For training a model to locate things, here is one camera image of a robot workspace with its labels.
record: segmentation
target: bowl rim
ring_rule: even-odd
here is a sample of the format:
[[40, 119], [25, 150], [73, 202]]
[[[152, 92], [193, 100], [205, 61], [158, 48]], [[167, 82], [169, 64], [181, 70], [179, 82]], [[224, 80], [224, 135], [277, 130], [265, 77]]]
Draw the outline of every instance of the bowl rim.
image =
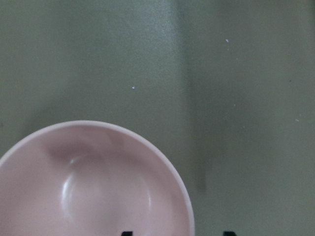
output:
[[190, 236], [195, 236], [194, 216], [193, 216], [193, 210], [192, 210], [191, 201], [190, 201], [190, 198], [189, 198], [189, 195], [188, 195], [188, 191], [187, 191], [187, 189], [185, 187], [185, 184], [184, 184], [183, 180], [181, 179], [179, 173], [177, 172], [177, 170], [175, 169], [173, 164], [167, 159], [167, 157], [156, 146], [154, 146], [148, 140], [146, 140], [145, 138], [143, 138], [139, 134], [137, 134], [137, 133], [135, 133], [135, 132], [133, 132], [133, 131], [131, 131], [129, 129], [126, 129], [126, 128], [123, 128], [121, 126], [118, 126], [118, 125], [107, 123], [107, 122], [103, 122], [103, 121], [95, 121], [95, 120], [73, 120], [73, 121], [61, 122], [61, 123], [57, 123], [57, 124], [53, 124], [53, 125], [49, 125], [47, 127], [41, 128], [41, 129], [39, 129], [39, 130], [29, 134], [28, 136], [24, 137], [19, 142], [17, 142], [13, 147], [11, 147], [0, 158], [0, 171], [1, 171], [2, 165], [5, 163], [5, 161], [16, 150], [18, 150], [20, 147], [22, 147], [24, 144], [26, 144], [30, 140], [32, 140], [32, 139], [34, 139], [34, 138], [36, 138], [36, 137], [38, 137], [40, 135], [43, 135], [45, 133], [51, 132], [53, 130], [56, 130], [56, 129], [66, 128], [66, 127], [71, 127], [71, 126], [80, 126], [80, 125], [108, 128], [108, 129], [120, 132], [120, 133], [122, 133], [124, 135], [130, 136], [130, 137], [136, 139], [137, 141], [139, 141], [140, 143], [142, 143], [143, 145], [148, 147], [151, 151], [153, 151], [153, 153], [155, 153], [160, 158], [160, 160], [167, 166], [167, 168], [172, 173], [172, 175], [174, 176], [176, 182], [178, 183], [178, 185], [180, 187], [180, 190], [181, 190], [182, 195], [183, 195], [184, 200], [185, 200], [186, 208], [188, 210], [189, 235]]

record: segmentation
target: green surface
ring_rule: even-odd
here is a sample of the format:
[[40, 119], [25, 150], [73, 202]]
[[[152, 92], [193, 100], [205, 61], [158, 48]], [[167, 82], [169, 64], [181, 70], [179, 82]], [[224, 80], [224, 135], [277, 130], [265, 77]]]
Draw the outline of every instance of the green surface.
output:
[[196, 236], [314, 234], [314, 1], [0, 3], [0, 155], [118, 124], [179, 171]]

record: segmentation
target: plastic bowl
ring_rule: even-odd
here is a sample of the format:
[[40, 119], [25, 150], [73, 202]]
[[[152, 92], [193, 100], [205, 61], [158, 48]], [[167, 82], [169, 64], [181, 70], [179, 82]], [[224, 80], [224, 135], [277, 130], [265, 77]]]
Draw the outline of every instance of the plastic bowl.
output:
[[168, 159], [122, 127], [43, 128], [0, 159], [4, 236], [194, 236], [187, 190]]

